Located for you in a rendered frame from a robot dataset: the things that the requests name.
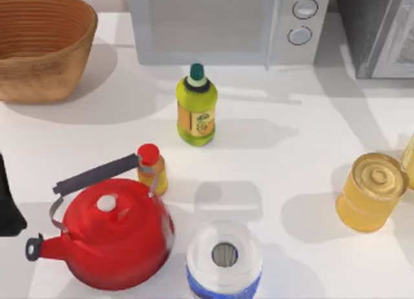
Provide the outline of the white paper towel roll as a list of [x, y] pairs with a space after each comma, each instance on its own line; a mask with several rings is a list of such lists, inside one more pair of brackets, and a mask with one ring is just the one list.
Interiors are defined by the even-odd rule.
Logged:
[[203, 225], [186, 252], [186, 276], [194, 299], [254, 299], [263, 250], [249, 228], [231, 220]]

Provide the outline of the yellow can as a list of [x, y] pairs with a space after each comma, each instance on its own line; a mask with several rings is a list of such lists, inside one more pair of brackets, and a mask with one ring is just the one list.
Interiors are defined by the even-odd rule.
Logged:
[[336, 200], [336, 212], [359, 232], [381, 229], [407, 192], [409, 178], [401, 164], [383, 153], [366, 153], [352, 164]]

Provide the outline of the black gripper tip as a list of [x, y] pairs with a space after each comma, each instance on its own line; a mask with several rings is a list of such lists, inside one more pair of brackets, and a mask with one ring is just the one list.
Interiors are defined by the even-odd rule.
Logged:
[[0, 237], [18, 236], [26, 228], [27, 221], [13, 200], [0, 153]]

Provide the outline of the red kettle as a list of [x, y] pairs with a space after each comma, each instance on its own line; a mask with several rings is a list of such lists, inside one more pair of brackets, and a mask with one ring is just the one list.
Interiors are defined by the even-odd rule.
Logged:
[[79, 281], [108, 291], [156, 274], [171, 253], [175, 229], [155, 183], [120, 178], [135, 168], [151, 173], [141, 160], [132, 153], [57, 182], [49, 217], [60, 234], [29, 238], [27, 260], [63, 260]]

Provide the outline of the pale microwave oven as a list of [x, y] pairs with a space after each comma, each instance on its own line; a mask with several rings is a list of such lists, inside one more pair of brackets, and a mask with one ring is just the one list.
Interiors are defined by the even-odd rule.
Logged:
[[[265, 66], [274, 0], [127, 0], [138, 60], [143, 65]], [[329, 0], [315, 0], [317, 13], [298, 19], [301, 0], [279, 0], [270, 67], [314, 62]], [[293, 28], [306, 26], [312, 39], [289, 43]]]

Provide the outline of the red-capped orange bottle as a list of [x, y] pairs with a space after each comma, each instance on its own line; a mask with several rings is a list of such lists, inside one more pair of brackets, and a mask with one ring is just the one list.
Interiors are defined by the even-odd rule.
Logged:
[[152, 143], [141, 145], [137, 154], [140, 156], [138, 169], [138, 180], [150, 187], [153, 179], [157, 178], [157, 186], [155, 194], [162, 196], [168, 188], [168, 180], [166, 177], [166, 165], [163, 156], [160, 154], [159, 148]]

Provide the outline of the brown woven basket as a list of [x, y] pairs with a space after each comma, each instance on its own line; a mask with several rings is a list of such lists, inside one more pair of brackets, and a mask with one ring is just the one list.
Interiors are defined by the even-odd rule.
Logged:
[[0, 102], [67, 99], [97, 25], [95, 9], [83, 0], [0, 0]]

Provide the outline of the yellow bottle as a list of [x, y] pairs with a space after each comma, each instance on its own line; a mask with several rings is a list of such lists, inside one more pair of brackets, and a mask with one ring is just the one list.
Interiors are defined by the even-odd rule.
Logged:
[[414, 135], [402, 154], [402, 167], [409, 178], [409, 187], [414, 190]]

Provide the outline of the microwave knob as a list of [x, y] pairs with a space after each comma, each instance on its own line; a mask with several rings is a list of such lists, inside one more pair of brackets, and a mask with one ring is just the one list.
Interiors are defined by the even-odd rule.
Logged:
[[292, 7], [292, 13], [298, 19], [310, 19], [318, 11], [318, 3], [315, 0], [297, 1]]
[[312, 30], [306, 26], [293, 28], [287, 34], [287, 39], [295, 46], [307, 44], [312, 39]]

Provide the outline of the green bottle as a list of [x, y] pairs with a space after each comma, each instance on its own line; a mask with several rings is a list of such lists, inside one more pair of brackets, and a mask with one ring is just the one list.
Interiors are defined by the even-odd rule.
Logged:
[[215, 134], [216, 86], [206, 77], [204, 66], [194, 63], [189, 75], [177, 84], [177, 131], [192, 146], [204, 146]]

